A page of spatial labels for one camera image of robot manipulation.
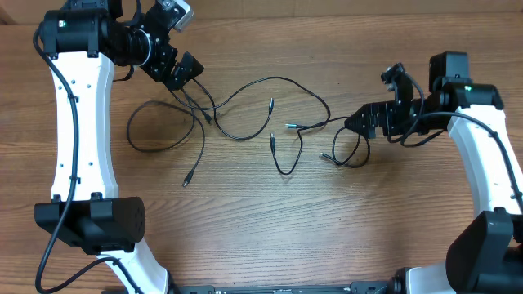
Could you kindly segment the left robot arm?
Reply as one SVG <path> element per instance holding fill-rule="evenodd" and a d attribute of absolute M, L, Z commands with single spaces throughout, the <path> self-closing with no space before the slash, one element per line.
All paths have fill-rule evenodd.
<path fill-rule="evenodd" d="M 119 1 L 68 1 L 48 11 L 33 43 L 56 91 L 57 160 L 49 203 L 34 208 L 39 227 L 108 265 L 127 293 L 174 293 L 171 274 L 145 240 L 145 206 L 120 198 L 110 148 L 110 94 L 119 66 L 140 68 L 169 90 L 203 72 L 171 45 L 193 17 L 182 0 L 157 1 L 122 21 Z"/>

